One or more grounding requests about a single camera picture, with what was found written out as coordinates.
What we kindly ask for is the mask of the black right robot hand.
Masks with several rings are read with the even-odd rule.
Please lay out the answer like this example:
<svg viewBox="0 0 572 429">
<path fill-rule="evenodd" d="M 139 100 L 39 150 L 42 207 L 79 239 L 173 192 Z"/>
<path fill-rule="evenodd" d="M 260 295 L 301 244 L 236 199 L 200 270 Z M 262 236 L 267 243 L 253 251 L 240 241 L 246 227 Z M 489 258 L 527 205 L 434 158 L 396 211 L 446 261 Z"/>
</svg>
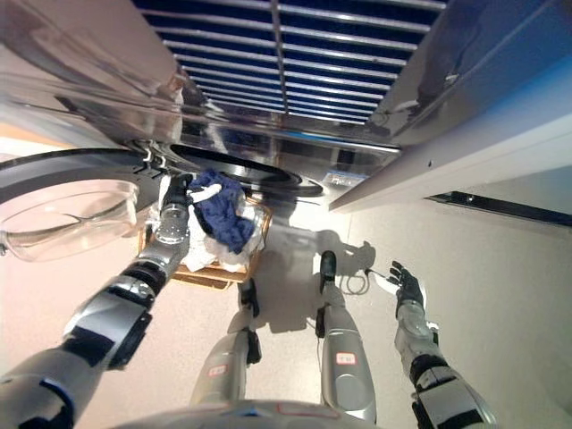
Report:
<svg viewBox="0 0 572 429">
<path fill-rule="evenodd" d="M 393 261 L 388 274 L 370 272 L 377 284 L 397 300 L 396 308 L 413 303 L 425 308 L 425 294 L 419 280 L 403 264 Z"/>
</svg>

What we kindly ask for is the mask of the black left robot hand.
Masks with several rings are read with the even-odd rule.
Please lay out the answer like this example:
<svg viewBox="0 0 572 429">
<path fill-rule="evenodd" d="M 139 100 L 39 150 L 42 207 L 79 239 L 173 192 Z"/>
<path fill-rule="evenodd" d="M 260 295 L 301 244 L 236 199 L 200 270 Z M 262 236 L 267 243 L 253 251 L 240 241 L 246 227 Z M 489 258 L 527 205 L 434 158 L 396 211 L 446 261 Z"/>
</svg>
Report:
<svg viewBox="0 0 572 429">
<path fill-rule="evenodd" d="M 219 183 L 208 186 L 193 185 L 192 174 L 172 175 L 169 179 L 166 191 L 160 198 L 160 208 L 169 205 L 192 206 L 214 197 L 222 190 L 222 185 Z"/>
</svg>

